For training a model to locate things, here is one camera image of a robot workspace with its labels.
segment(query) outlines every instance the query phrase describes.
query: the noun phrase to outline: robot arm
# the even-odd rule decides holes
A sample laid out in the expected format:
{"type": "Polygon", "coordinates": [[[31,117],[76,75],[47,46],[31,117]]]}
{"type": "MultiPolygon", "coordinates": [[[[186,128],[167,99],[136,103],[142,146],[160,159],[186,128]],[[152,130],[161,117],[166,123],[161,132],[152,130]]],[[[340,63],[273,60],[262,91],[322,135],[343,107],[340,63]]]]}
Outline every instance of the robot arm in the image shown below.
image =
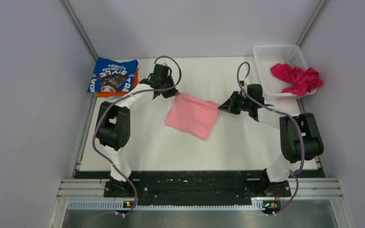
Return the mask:
{"type": "MultiPolygon", "coordinates": [[[[262,96],[262,87],[259,84],[251,84],[245,87],[248,95],[259,103],[265,105],[262,96]]],[[[284,115],[272,112],[248,99],[242,92],[234,91],[230,98],[219,106],[219,110],[232,114],[240,114],[241,111],[249,113],[255,121],[268,124],[280,130],[280,146],[282,154],[266,170],[266,182],[279,183],[287,180],[291,170],[297,169],[296,162],[301,160],[300,140],[294,124],[284,115]]],[[[311,160],[324,151],[321,136],[318,131],[316,120],[311,113],[293,116],[302,132],[305,148],[305,160],[311,160]]]]}
{"type": "MultiPolygon", "coordinates": [[[[126,177],[131,175],[131,169],[127,161],[127,154],[123,147],[129,140],[130,129],[130,112],[137,111],[143,104],[155,99],[158,95],[164,98],[169,98],[178,94],[178,90],[173,88],[167,91],[155,91],[155,89],[169,88],[174,85],[173,78],[169,75],[170,68],[165,65],[156,64],[154,72],[149,75],[148,79],[143,79],[139,84],[128,94],[126,99],[114,105],[107,113],[105,119],[101,123],[97,139],[102,144],[107,152],[107,155],[112,160],[113,164],[126,177]]],[[[101,116],[110,106],[110,102],[104,101],[100,105],[100,110],[97,118],[99,122],[101,116]]],[[[112,165],[111,177],[116,181],[125,182],[126,179],[122,177],[112,165]]]]}

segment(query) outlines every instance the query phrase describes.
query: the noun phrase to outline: magenta cloth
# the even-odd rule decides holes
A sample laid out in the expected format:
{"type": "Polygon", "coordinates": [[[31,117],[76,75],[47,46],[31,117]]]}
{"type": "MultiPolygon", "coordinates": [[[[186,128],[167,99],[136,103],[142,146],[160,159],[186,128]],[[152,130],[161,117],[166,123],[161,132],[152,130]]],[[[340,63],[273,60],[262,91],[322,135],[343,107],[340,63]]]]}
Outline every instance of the magenta cloth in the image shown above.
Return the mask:
{"type": "Polygon", "coordinates": [[[175,97],[166,125],[205,141],[218,116],[218,106],[213,101],[203,101],[180,92],[175,97]]]}
{"type": "Polygon", "coordinates": [[[321,87],[323,81],[319,78],[319,73],[313,68],[303,70],[295,66],[293,69],[289,64],[276,64],[271,68],[271,73],[277,79],[289,82],[293,87],[287,87],[282,90],[283,93],[293,93],[298,96],[304,96],[307,92],[321,87]]]}

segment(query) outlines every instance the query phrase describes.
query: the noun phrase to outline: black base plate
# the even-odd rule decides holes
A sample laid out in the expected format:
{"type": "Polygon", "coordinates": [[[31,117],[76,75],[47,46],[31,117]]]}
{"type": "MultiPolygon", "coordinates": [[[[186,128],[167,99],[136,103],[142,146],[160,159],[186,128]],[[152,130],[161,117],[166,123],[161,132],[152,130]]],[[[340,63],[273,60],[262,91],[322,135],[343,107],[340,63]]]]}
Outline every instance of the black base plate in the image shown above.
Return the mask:
{"type": "MultiPolygon", "coordinates": [[[[266,196],[260,181],[249,179],[245,171],[133,172],[139,205],[228,206],[250,205],[251,197],[266,196]]],[[[290,190],[279,191],[281,197],[290,190]]],[[[104,197],[133,197],[132,187],[116,181],[106,182],[104,197]]]]}

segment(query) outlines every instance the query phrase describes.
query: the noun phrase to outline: metal frame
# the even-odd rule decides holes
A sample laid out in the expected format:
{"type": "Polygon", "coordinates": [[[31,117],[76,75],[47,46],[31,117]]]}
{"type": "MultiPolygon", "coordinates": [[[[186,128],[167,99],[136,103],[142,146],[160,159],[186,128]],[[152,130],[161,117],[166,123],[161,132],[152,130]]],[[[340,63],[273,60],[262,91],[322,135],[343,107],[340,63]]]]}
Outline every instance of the metal frame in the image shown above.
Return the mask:
{"type": "MultiPolygon", "coordinates": [[[[81,38],[83,39],[83,42],[85,43],[86,47],[88,48],[91,56],[97,60],[98,54],[96,50],[93,47],[93,44],[91,43],[90,39],[88,38],[85,30],[83,29],[82,24],[80,23],[76,13],[74,12],[71,4],[68,0],[60,0],[66,9],[67,13],[70,16],[70,19],[75,25],[75,28],[77,29],[78,33],[80,34],[81,38]]],[[[297,45],[301,46],[304,43],[305,38],[310,33],[311,29],[313,28],[313,25],[316,22],[316,19],[319,17],[321,11],[326,7],[329,0],[321,0],[313,13],[312,17],[310,18],[310,21],[306,25],[303,33],[301,34],[300,38],[297,41],[297,45]]],[[[86,138],[87,138],[87,132],[88,128],[90,126],[90,120],[93,114],[93,109],[95,107],[96,102],[96,96],[94,95],[92,97],[92,100],[89,105],[89,110],[87,113],[86,121],[84,123],[83,132],[81,134],[80,140],[79,140],[79,146],[77,148],[76,153],[76,162],[75,166],[73,167],[72,173],[74,173],[74,170],[78,169],[79,163],[81,161],[81,158],[83,156],[83,150],[86,144],[86,138]]],[[[299,108],[301,110],[301,113],[303,113],[304,106],[301,100],[298,100],[299,108]]],[[[319,157],[318,162],[320,162],[321,166],[324,167],[324,163],[322,159],[319,157]]],[[[120,208],[120,203],[122,203],[125,200],[132,200],[132,198],[104,198],[103,194],[105,191],[105,187],[101,184],[102,182],[108,181],[108,180],[101,180],[101,179],[65,179],[62,180],[61,185],[58,190],[57,200],[53,209],[53,213],[51,215],[51,220],[49,223],[50,228],[60,228],[62,227],[62,223],[65,219],[66,210],[69,205],[71,205],[73,209],[76,209],[77,207],[79,209],[92,209],[92,206],[97,204],[88,204],[90,203],[102,203],[102,202],[112,202],[113,206],[111,209],[122,209],[120,208]]],[[[296,183],[294,179],[289,179],[289,186],[291,191],[294,191],[294,188],[296,187],[296,183]]],[[[288,200],[289,197],[282,197],[282,200],[288,200]]],[[[333,214],[335,216],[337,225],[339,228],[346,228],[350,227],[353,228],[353,221],[350,216],[349,210],[346,206],[346,203],[344,201],[342,191],[340,189],[339,183],[336,178],[300,178],[299,179],[299,190],[298,195],[295,197],[294,200],[330,200],[333,214]]],[[[252,210],[252,209],[261,209],[259,206],[262,201],[268,201],[268,200],[274,200],[272,197],[253,197],[251,200],[254,202],[253,205],[249,205],[247,207],[240,207],[240,206],[231,206],[231,207],[221,207],[221,208],[209,208],[209,207],[140,207],[137,206],[137,210],[159,210],[159,209],[231,209],[231,210],[252,210]]]]}
{"type": "MultiPolygon", "coordinates": [[[[66,210],[126,210],[122,205],[133,198],[104,198],[105,187],[109,180],[101,179],[66,179],[59,187],[57,201],[49,224],[50,228],[60,228],[65,220],[66,210]]],[[[291,191],[296,182],[289,179],[291,191]]],[[[300,178],[298,195],[294,200],[330,200],[333,214],[339,228],[353,227],[350,214],[344,205],[344,198],[336,178],[300,178]]],[[[263,210],[264,201],[273,197],[253,197],[251,205],[232,206],[139,206],[136,210],[263,210]]]]}
{"type": "MultiPolygon", "coordinates": [[[[57,199],[108,199],[104,198],[104,186],[106,181],[102,179],[66,179],[59,186],[57,199]]],[[[294,179],[289,179],[289,186],[293,192],[296,188],[294,179]]],[[[342,191],[336,178],[300,178],[298,196],[295,200],[329,200],[342,199],[342,191]]],[[[133,198],[116,198],[116,200],[133,200],[133,198]]],[[[252,200],[274,200],[274,197],[251,197],[252,200]]]]}

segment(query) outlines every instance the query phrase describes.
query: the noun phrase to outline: snack bag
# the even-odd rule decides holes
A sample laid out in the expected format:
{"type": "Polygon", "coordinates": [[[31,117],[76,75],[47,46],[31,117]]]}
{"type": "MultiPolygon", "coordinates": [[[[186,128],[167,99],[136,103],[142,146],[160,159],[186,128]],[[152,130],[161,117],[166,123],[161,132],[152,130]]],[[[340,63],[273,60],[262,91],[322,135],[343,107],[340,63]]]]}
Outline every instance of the snack bag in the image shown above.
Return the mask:
{"type": "Polygon", "coordinates": [[[88,92],[129,92],[133,89],[138,61],[118,63],[99,57],[88,92]]]}

